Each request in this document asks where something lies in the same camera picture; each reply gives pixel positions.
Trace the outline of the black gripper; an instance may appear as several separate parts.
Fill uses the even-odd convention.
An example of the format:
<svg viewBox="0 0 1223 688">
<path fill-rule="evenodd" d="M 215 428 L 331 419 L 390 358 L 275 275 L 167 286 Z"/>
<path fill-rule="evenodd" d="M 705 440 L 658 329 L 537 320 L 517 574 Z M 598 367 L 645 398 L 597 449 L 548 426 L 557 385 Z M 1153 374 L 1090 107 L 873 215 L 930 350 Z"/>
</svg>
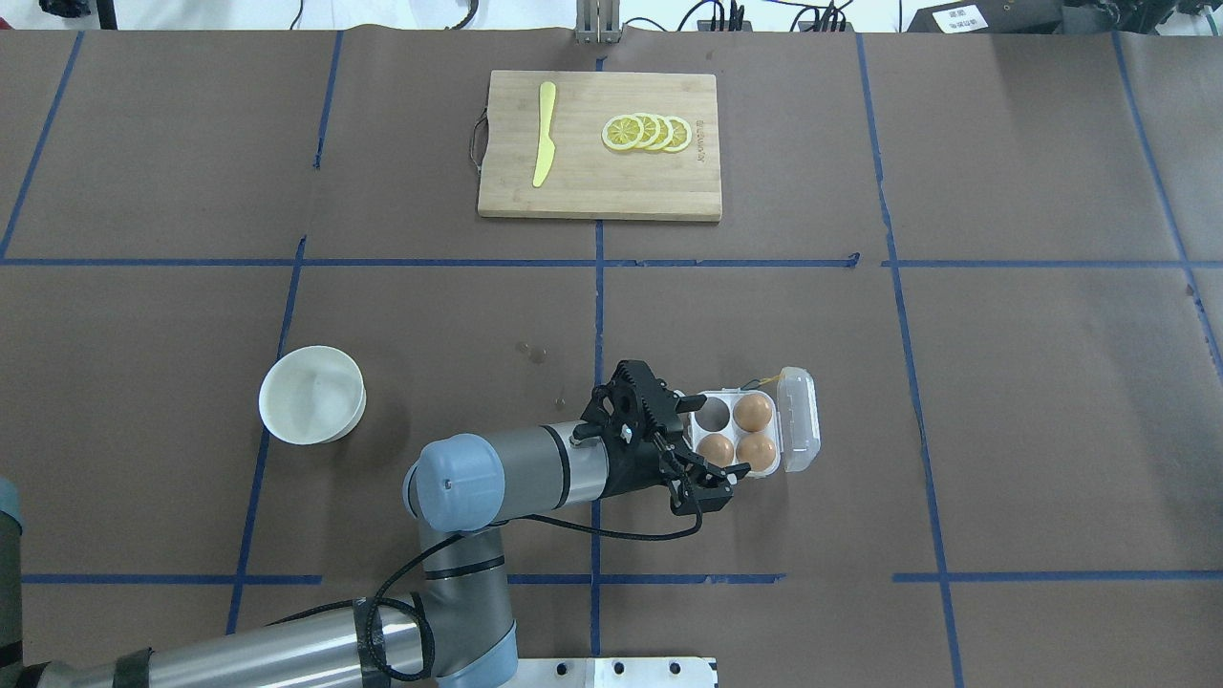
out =
<svg viewBox="0 0 1223 688">
<path fill-rule="evenodd" d="M 664 422 L 678 422 L 685 414 L 697 413 L 707 404 L 706 395 L 685 395 L 678 389 L 664 393 Z M 676 517 L 715 513 L 734 497 L 735 484 L 746 479 L 751 467 L 746 462 L 720 467 L 704 459 L 691 462 L 671 457 L 660 450 L 674 444 L 671 426 L 649 423 L 637 428 L 630 441 L 623 439 L 623 423 L 608 422 L 600 439 L 607 448 L 607 486 L 600 499 L 610 499 L 638 489 L 667 486 L 669 510 Z"/>
</svg>

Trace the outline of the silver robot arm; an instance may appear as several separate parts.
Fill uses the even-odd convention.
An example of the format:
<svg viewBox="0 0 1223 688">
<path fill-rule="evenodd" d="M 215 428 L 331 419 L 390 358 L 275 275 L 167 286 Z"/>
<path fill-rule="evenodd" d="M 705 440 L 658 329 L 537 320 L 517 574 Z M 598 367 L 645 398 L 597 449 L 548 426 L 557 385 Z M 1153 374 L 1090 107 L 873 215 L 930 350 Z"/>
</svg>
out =
<svg viewBox="0 0 1223 688">
<path fill-rule="evenodd" d="M 402 488 L 422 552 L 364 598 L 290 613 L 258 631 L 82 670 L 24 659 L 20 492 L 2 481 L 5 687 L 501 687 L 517 675 L 517 622 L 508 598 L 501 525 L 532 521 L 594 536 L 605 528 L 553 517 L 645 488 L 667 488 L 675 514 L 700 532 L 725 506 L 746 462 L 717 462 L 684 431 L 703 395 L 616 398 L 608 389 L 577 422 L 432 441 Z"/>
</svg>

